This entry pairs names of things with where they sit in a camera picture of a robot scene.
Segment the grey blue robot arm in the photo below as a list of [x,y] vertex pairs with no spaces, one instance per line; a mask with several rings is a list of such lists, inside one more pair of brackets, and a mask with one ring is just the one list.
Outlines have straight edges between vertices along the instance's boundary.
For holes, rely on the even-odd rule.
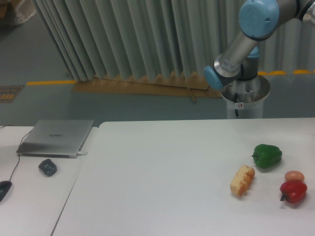
[[213,66],[204,69],[208,84],[222,89],[241,77],[241,64],[257,46],[268,39],[286,22],[298,19],[315,24],[315,2],[313,0],[248,0],[239,11],[241,31],[227,49],[214,60]]

